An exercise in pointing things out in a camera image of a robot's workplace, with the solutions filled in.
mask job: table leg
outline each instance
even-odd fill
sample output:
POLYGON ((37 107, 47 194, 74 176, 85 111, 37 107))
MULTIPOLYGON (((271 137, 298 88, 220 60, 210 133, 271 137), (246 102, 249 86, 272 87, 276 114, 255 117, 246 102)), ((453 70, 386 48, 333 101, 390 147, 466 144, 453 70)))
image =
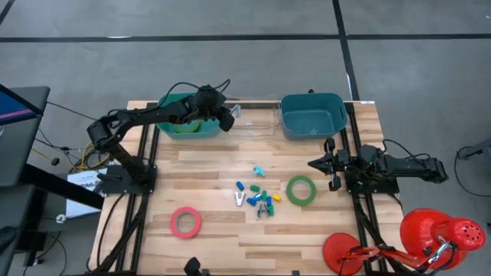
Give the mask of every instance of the table leg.
POLYGON ((26 164, 22 170, 21 182, 33 184, 36 188, 96 209, 101 210, 104 203, 104 198, 96 192, 89 191, 29 164, 26 164))

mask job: teal bin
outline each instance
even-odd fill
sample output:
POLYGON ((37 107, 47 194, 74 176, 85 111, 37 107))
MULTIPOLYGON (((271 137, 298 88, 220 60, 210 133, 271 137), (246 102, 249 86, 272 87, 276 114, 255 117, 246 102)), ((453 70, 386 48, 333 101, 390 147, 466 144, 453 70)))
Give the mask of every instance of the teal bin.
MULTIPOLYGON (((175 102, 187 96, 192 96, 194 93, 170 94, 163 105, 175 102)), ((172 123, 156 123, 157 127, 169 135, 173 139, 195 139, 214 137, 220 133, 219 121, 195 120, 191 123, 182 125, 174 125, 172 123)))
POLYGON ((344 102, 337 94, 309 93, 282 99, 283 134, 289 140, 326 138, 346 127, 344 102))

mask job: wooden tabletop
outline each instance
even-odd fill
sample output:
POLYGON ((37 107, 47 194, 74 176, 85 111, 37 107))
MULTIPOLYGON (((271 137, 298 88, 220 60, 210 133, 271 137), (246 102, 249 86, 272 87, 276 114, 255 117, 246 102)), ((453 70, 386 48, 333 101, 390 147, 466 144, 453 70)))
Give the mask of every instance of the wooden tabletop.
MULTIPOLYGON (((129 109, 144 108, 146 101, 130 101, 129 109)), ((363 144, 381 147, 383 134, 373 103, 354 102, 358 129, 363 144)), ((350 123, 347 126, 351 154, 355 147, 350 123)), ((134 127, 122 145, 137 154, 141 127, 134 127)), ((148 135, 146 156, 150 148, 148 135)), ((336 149, 343 144, 334 136, 336 149)), ((278 121, 278 109, 242 109, 242 116, 228 133, 201 140, 172 140, 160 134, 157 149, 158 177, 150 196, 147 220, 140 253, 139 274, 184 274, 184 265, 197 257, 202 268, 212 274, 334 274, 322 260, 325 239, 336 232, 358 238, 351 196, 343 187, 329 192, 329 176, 307 166, 307 162, 324 155, 324 140, 289 141, 284 138, 278 121), (266 177, 255 176, 252 169, 262 166, 266 177), (311 178, 317 195, 307 206, 290 203, 285 194, 294 176, 311 178), (260 186, 268 194, 276 193, 275 215, 257 218, 257 208, 244 203, 237 207, 236 181, 246 186, 260 186), (192 206, 203 218, 195 238, 181 240, 170 231, 170 216, 178 208, 192 206)), ((295 188, 299 197, 308 190, 295 188)), ((104 201, 90 267, 95 267, 99 237, 110 207, 117 195, 104 201)), ((388 245, 403 249, 399 227, 403 214, 397 202, 388 195, 374 195, 381 236, 388 245)), ((102 243, 101 259, 109 253, 121 235, 127 195, 114 210, 102 243)), ((189 228, 192 219, 183 218, 180 227, 189 228)), ((133 239, 127 247, 125 268, 129 268, 133 239)))

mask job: computer screen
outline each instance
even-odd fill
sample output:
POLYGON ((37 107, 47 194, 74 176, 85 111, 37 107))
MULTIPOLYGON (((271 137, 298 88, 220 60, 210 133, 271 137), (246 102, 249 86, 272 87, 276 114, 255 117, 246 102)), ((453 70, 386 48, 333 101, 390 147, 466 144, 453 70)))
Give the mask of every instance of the computer screen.
POLYGON ((36 106, 0 84, 0 126, 41 115, 36 106))

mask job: tape roll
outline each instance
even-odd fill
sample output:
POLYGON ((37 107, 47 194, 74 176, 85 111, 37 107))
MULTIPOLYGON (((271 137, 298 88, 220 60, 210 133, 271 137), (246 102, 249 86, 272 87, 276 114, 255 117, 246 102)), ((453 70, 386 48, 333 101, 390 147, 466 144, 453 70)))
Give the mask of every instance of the tape roll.
POLYGON ((170 231, 172 231, 172 233, 177 238, 192 238, 198 234, 199 230, 201 229, 201 224, 202 224, 201 215, 199 215, 198 211, 196 211, 194 208, 191 208, 189 206, 182 207, 177 209, 172 214, 172 218, 170 219, 170 231), (191 214, 194 217, 194 227, 193 229, 191 229, 191 231, 186 233, 179 231, 179 229, 177 228, 177 221, 184 214, 191 214))
POLYGON ((199 125, 201 125, 201 120, 194 120, 191 123, 174 125, 174 129, 177 133, 193 133, 198 130, 199 125))
POLYGON ((309 204, 314 200, 315 194, 317 194, 317 189, 315 188, 314 182, 307 176, 296 176, 290 179, 288 185, 286 186, 286 196, 288 196, 290 202, 295 205, 305 206, 309 204), (308 195, 308 198, 306 199, 299 199, 293 195, 293 185, 300 181, 307 183, 308 187, 310 188, 310 195, 308 195))

